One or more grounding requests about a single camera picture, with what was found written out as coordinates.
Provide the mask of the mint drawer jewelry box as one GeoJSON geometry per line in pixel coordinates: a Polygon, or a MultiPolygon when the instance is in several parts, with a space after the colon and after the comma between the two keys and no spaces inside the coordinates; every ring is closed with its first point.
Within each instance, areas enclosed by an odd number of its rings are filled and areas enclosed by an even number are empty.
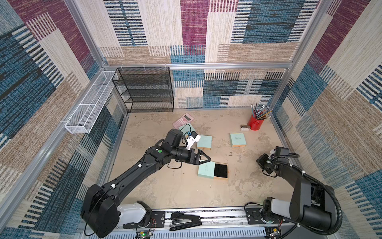
{"type": "Polygon", "coordinates": [[[209,179],[228,179],[228,165],[220,162],[208,162],[201,164],[198,169],[198,176],[209,179]]]}

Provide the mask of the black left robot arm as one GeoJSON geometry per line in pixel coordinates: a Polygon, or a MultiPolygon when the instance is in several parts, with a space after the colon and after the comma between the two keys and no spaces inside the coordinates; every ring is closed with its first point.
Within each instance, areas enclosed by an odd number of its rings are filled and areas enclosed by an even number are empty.
{"type": "Polygon", "coordinates": [[[151,174],[159,171],[171,160],[177,162],[201,165],[211,161],[209,156],[204,161],[202,150],[192,148],[201,136],[195,131],[188,135],[178,129],[171,129],[165,139],[159,140],[148,148],[141,159],[114,180],[98,186],[92,185],[85,194],[81,218],[86,226],[99,238],[109,235],[120,221],[124,224],[140,223],[149,214],[149,207],[139,201],[127,209],[120,207],[123,199],[151,174]]]}

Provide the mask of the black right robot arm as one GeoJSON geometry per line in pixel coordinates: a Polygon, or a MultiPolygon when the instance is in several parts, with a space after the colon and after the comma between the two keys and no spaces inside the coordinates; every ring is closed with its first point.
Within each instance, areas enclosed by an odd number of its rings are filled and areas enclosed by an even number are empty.
{"type": "Polygon", "coordinates": [[[277,146],[256,160],[266,176],[280,177],[293,187],[290,201],[264,200],[262,220],[273,223],[287,219],[318,235],[335,234],[342,226],[343,212],[334,189],[305,173],[291,162],[292,158],[299,158],[299,154],[277,146]]]}

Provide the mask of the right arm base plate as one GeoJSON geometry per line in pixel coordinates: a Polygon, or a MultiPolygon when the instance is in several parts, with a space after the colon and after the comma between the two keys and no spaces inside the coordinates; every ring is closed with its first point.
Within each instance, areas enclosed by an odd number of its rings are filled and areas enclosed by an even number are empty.
{"type": "Polygon", "coordinates": [[[264,219],[261,211],[262,211],[262,207],[260,206],[250,205],[249,207],[245,207],[244,212],[246,214],[246,219],[248,224],[250,225],[260,225],[260,224],[279,225],[280,222],[282,222],[282,224],[287,224],[290,222],[287,218],[281,218],[279,216],[276,216],[276,218],[269,217],[267,219],[264,219]]]}

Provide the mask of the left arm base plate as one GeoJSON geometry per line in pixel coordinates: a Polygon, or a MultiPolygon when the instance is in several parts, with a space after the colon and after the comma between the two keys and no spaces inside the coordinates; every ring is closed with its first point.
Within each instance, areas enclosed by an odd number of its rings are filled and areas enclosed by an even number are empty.
{"type": "Polygon", "coordinates": [[[147,213],[139,223],[129,223],[122,226],[123,229],[153,229],[163,228],[165,225],[166,212],[152,211],[147,213]]]}

